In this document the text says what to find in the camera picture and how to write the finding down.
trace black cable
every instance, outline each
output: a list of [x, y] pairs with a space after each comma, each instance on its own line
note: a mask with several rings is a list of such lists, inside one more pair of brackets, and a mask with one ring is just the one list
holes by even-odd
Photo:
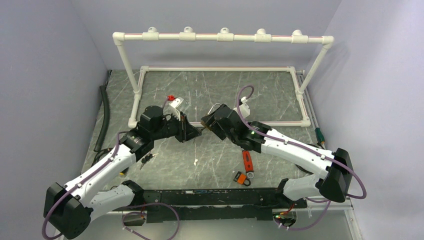
[[94, 145], [94, 152], [99, 152], [102, 149], [103, 142], [105, 141], [106, 132], [109, 128], [109, 120], [111, 119], [111, 107], [109, 106], [108, 93], [106, 92], [106, 86], [109, 83], [109, 78], [111, 77], [112, 70], [107, 71], [107, 81], [104, 85], [101, 85], [100, 94], [101, 101], [103, 102], [103, 123], [101, 124], [100, 133], [98, 134], [97, 141]]
[[103, 155], [106, 155], [106, 154], [108, 154], [110, 151], [112, 151], [112, 147], [110, 147], [110, 148], [105, 148], [105, 149], [102, 149], [102, 150], [100, 150], [100, 151], [98, 151], [97, 153], [96, 153], [96, 155], [94, 156], [94, 160], [93, 160], [93, 162], [92, 162], [92, 164], [91, 164], [91, 166], [94, 166], [96, 163], [98, 163], [99, 161], [100, 161], [100, 158], [103, 156]]

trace white object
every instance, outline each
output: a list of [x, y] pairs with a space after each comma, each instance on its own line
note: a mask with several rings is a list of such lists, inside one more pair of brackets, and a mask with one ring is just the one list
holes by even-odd
[[251, 110], [249, 106], [246, 104], [248, 102], [248, 99], [244, 96], [241, 98], [240, 101], [241, 101], [241, 105], [240, 105], [241, 117], [245, 119], [251, 114]]
[[[78, 184], [82, 179], [85, 179], [88, 175], [93, 173], [96, 169], [100, 168], [105, 162], [109, 161], [108, 158], [112, 156], [114, 152], [113, 148], [105, 157], [103, 157], [98, 163], [92, 166], [90, 169], [85, 171], [79, 177], [67, 182], [65, 185], [66, 190], [69, 191]], [[109, 183], [112, 179], [119, 175], [121, 171], [130, 167], [136, 163], [136, 155], [130, 152], [130, 149], [121, 144], [119, 146], [116, 157], [109, 165], [103, 168], [100, 172], [94, 175], [92, 178], [87, 180], [80, 188], [77, 188], [72, 192], [73, 196], [79, 195], [80, 202], [84, 206], [88, 206], [91, 199], [100, 191], [102, 188]]]
[[[155, 27], [150, 27], [147, 32], [143, 33], [124, 33], [115, 32], [112, 35], [113, 41], [118, 48], [123, 65], [128, 74], [128, 79], [131, 82], [134, 94], [139, 95], [134, 97], [131, 116], [128, 120], [128, 127], [134, 128], [137, 124], [136, 115], [140, 103], [143, 80], [146, 72], [149, 71], [232, 71], [232, 72], [290, 72], [293, 78], [297, 101], [300, 105], [302, 120], [295, 121], [263, 121], [263, 123], [272, 127], [280, 126], [300, 126], [308, 127], [311, 125], [310, 118], [306, 112], [303, 94], [315, 71], [320, 65], [327, 50], [331, 48], [334, 42], [332, 36], [307, 36], [303, 35], [300, 30], [295, 30], [292, 35], [271, 35], [267, 34], [265, 29], [259, 29], [256, 34], [233, 34], [227, 27], [223, 27], [219, 33], [195, 33], [189, 26], [184, 28], [180, 33], [159, 33]], [[321, 52], [315, 59], [309, 73], [307, 74], [302, 86], [299, 86], [296, 70], [293, 66], [289, 67], [151, 67], [142, 66], [140, 69], [140, 78], [138, 83], [134, 78], [134, 73], [131, 68], [130, 61], [125, 52], [124, 41], [159, 41], [159, 40], [180, 40], [180, 41], [218, 41], [218, 42], [256, 42], [256, 43], [292, 43], [292, 44], [322, 44]], [[195, 127], [201, 127], [200, 122], [191, 122]]]
[[175, 100], [173, 100], [171, 103], [168, 103], [168, 106], [172, 114], [178, 119], [178, 121], [181, 121], [180, 112], [184, 112], [185, 109], [188, 107], [187, 103], [185, 104], [184, 99], [181, 97], [178, 97]]
[[328, 156], [334, 158], [332, 151], [315, 148], [313, 146], [307, 145], [303, 142], [294, 140], [290, 137], [287, 137], [275, 129], [268, 131], [266, 134], [284, 139], [287, 141], [301, 144], [311, 150], [314, 150], [320, 153], [320, 156], [317, 156], [309, 151], [306, 151], [298, 146], [292, 144], [283, 144], [281, 141], [270, 139], [269, 137], [264, 137], [265, 142], [261, 145], [261, 152], [264, 154], [274, 155], [282, 159], [288, 160], [296, 165], [301, 166], [305, 170], [313, 173], [309, 176], [304, 176], [297, 179], [289, 179], [283, 188], [283, 194], [296, 201], [304, 197], [313, 197], [321, 195], [319, 190], [315, 187], [315, 184], [319, 179], [325, 179], [328, 175], [327, 167], [332, 165], [332, 162], [326, 159], [321, 159], [321, 156]]
[[87, 206], [93, 209], [90, 214], [91, 222], [111, 210], [130, 205], [134, 196], [133, 190], [122, 184], [112, 190], [97, 194]]

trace red object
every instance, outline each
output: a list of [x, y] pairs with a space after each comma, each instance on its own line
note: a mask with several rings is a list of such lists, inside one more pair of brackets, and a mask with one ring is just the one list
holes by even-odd
[[249, 172], [253, 173], [253, 163], [252, 163], [251, 154], [249, 153], [249, 151], [246, 151], [246, 150], [243, 150], [242, 154], [243, 154], [244, 169], [246, 170], [246, 174]]
[[295, 206], [295, 204], [293, 203], [287, 211], [283, 211], [280, 214], [281, 215], [287, 215], [287, 214], [289, 214], [290, 211], [293, 209], [294, 206]]

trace green connector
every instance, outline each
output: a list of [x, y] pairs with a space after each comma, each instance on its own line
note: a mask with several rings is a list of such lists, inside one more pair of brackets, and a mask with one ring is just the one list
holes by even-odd
[[316, 140], [318, 141], [319, 144], [323, 144], [326, 142], [324, 135], [321, 132], [321, 129], [319, 127], [315, 128], [315, 135], [316, 135]]

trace gray marble tabletop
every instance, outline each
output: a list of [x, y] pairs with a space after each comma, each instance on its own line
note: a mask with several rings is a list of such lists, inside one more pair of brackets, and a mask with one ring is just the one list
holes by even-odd
[[[134, 71], [136, 79], [139, 74], [139, 70]], [[255, 86], [255, 92], [248, 102], [248, 121], [302, 119], [293, 81], [287, 72], [150, 71], [144, 78], [137, 116], [140, 116], [147, 106], [161, 106], [166, 96], [174, 95], [188, 101], [190, 107], [185, 112], [188, 119], [199, 122], [214, 103], [233, 107], [236, 91], [247, 84]], [[124, 70], [112, 71], [107, 93], [111, 114], [103, 148], [113, 146], [117, 132], [129, 130], [127, 123], [134, 94]], [[101, 106], [83, 172], [90, 168], [93, 162], [93, 148], [99, 136], [103, 116]], [[316, 141], [312, 126], [276, 129], [304, 143]], [[141, 163], [136, 163], [129, 168], [126, 175], [116, 176], [104, 190], [109, 190], [128, 179], [147, 190], [246, 188], [233, 181], [238, 171], [245, 171], [241, 148], [233, 145], [228, 139], [221, 141], [210, 131], [204, 130], [202, 136], [185, 143], [180, 143], [173, 137], [158, 140], [152, 153], [157, 155], [142, 170]], [[282, 158], [256, 152], [250, 154], [255, 174], [250, 188], [276, 187], [281, 179], [305, 176], [293, 163]]]

